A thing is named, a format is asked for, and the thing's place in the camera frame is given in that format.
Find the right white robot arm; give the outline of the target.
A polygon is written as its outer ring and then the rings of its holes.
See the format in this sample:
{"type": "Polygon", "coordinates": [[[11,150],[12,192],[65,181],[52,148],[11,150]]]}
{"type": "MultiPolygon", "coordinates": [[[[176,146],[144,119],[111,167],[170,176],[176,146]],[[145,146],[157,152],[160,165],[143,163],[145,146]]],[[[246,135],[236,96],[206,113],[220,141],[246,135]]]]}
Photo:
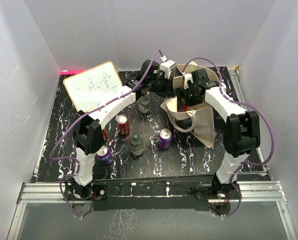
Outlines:
{"type": "Polygon", "coordinates": [[[227,197],[235,188],[236,170],[252,150],[260,146],[260,123],[256,111],[247,111],[229,97],[225,85],[212,81],[205,68],[184,73],[183,87],[175,89],[177,108],[180,111],[208,103],[224,121],[223,145],[225,154],[220,168],[213,176],[206,194],[219,199],[227,197]]]}

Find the beige canvas tote bag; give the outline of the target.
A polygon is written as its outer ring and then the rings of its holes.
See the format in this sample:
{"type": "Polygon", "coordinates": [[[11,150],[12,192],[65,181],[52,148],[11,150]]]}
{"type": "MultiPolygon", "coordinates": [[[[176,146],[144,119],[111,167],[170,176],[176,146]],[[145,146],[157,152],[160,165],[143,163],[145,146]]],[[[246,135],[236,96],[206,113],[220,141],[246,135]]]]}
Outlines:
{"type": "MultiPolygon", "coordinates": [[[[219,86],[220,79],[217,74],[204,66],[199,66],[191,61],[184,70],[185,74],[191,74],[195,70],[206,70],[207,77],[212,82],[216,82],[216,87],[219,86]]],[[[174,90],[184,87],[184,77],[177,76],[173,80],[172,87],[174,90]]],[[[186,111],[177,110],[177,100],[179,97],[169,97],[164,100],[160,107],[166,112],[173,128],[181,133],[191,133],[207,148],[211,148],[215,142],[215,125],[214,111],[210,104],[199,103],[194,106],[187,107],[186,111]],[[185,128],[177,124],[177,121],[184,123],[184,120],[189,120],[189,127],[185,128]]]]}

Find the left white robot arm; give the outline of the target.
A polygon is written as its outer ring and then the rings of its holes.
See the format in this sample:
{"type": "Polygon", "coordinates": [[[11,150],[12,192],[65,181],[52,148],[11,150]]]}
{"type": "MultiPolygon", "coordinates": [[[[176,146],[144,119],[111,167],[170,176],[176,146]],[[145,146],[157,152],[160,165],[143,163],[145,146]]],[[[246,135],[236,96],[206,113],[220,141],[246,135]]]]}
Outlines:
{"type": "Polygon", "coordinates": [[[76,149],[76,157],[73,158],[76,162],[75,173],[69,176],[70,190],[77,198],[86,200],[92,195],[93,164],[96,153],[106,142],[103,129],[107,123],[147,92],[162,97],[171,95],[177,64],[164,56],[161,59],[162,63],[146,60],[141,70],[133,72],[125,80],[115,77],[113,83],[108,83],[107,78],[99,81],[96,92],[102,97],[111,94],[111,99],[104,98],[88,112],[77,112],[77,119],[69,127],[76,149]]]}

